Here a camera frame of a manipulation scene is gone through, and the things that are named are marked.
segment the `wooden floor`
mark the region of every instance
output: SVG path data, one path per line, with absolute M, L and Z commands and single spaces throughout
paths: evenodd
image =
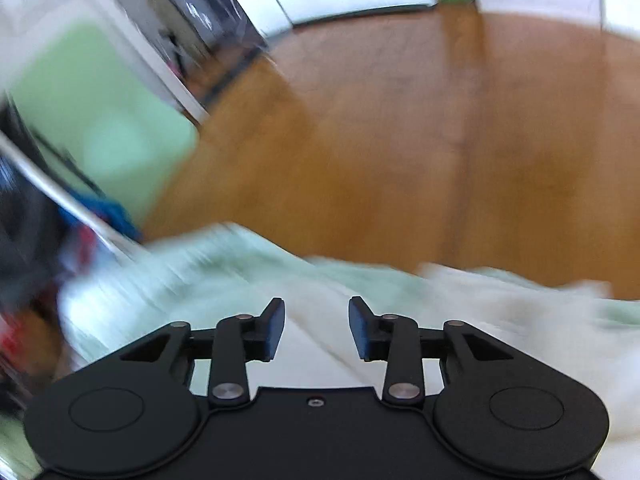
M 640 44 L 468 7 L 300 29 L 211 109 L 149 238 L 594 278 L 640 298 Z

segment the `circular cap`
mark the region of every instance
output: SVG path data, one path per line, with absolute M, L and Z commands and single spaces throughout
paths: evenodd
M 524 476 L 560 476 L 589 463 L 609 429 L 590 389 L 544 365 L 479 366 L 444 388 L 433 419 L 468 459 Z
M 138 394 L 120 388 L 101 388 L 78 397 L 69 408 L 71 420 L 87 431 L 118 431 L 134 424 L 145 411 Z
M 489 401 L 494 417 L 516 430 L 544 430 L 553 426 L 564 407 L 558 398 L 538 388 L 507 388 Z
M 180 449 L 199 420 L 190 391 L 152 363 L 98 363 L 36 397 L 24 431 L 39 460 L 76 477 L 133 476 Z
M 244 394 L 244 388 L 236 383 L 220 383 L 213 388 L 211 393 L 219 399 L 232 400 Z
M 420 394 L 420 388 L 411 383 L 396 383 L 389 386 L 389 395 L 396 399 L 413 399 Z

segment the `blue cloth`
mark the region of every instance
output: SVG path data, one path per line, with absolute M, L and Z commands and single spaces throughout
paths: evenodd
M 107 198 L 86 196 L 73 190 L 70 190 L 69 194 L 76 200 L 78 200 L 78 202 L 85 206 L 89 211 L 98 215 L 105 222 L 107 222 L 107 224 L 116 229 L 117 232 L 135 241 L 139 241 L 142 238 L 140 236 L 140 232 L 131 222 L 127 210 L 124 209 L 123 206 L 121 206 L 118 202 L 109 200 Z M 80 221 L 75 216 L 73 216 L 64 208 L 60 208 L 60 214 L 62 215 L 62 218 L 66 222 L 66 224 L 71 227 L 76 226 L 80 223 Z

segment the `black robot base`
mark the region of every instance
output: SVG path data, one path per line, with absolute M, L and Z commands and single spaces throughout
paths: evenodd
M 215 329 L 173 322 L 53 384 L 25 416 L 42 480 L 593 480 L 609 418 L 587 387 L 462 321 L 443 330 L 375 316 L 352 298 L 360 357 L 387 361 L 373 388 L 261 388 L 284 302 Z M 425 396 L 422 359 L 444 389 Z M 189 389 L 211 359 L 208 394 Z

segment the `metal screw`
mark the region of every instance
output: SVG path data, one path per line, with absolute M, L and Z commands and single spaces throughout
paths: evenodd
M 411 383 L 396 383 L 389 386 L 389 395 L 396 399 L 413 399 L 420 395 L 420 388 Z
M 211 391 L 214 397 L 223 400 L 237 399 L 244 394 L 244 388 L 236 383 L 220 383 Z

